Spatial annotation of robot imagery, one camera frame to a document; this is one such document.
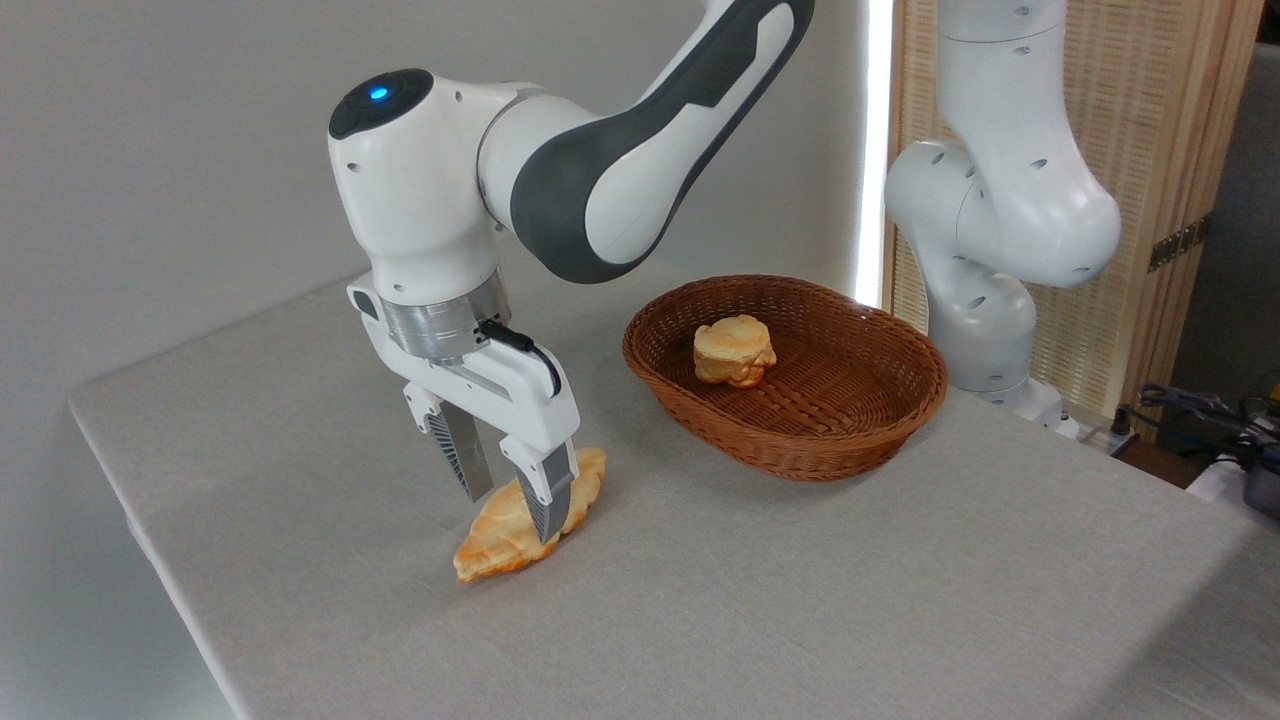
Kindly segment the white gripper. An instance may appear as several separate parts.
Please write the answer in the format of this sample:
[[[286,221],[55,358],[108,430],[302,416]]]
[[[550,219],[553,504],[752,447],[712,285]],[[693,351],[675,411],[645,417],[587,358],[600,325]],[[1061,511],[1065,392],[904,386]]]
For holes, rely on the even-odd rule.
[[[364,305],[360,315],[379,357],[408,382],[413,421],[471,501],[494,487],[475,418],[507,434],[500,450],[520,473],[539,542],[549,544],[579,477],[572,436],[580,415],[557,360],[540,346],[527,352],[489,340],[472,305]]]

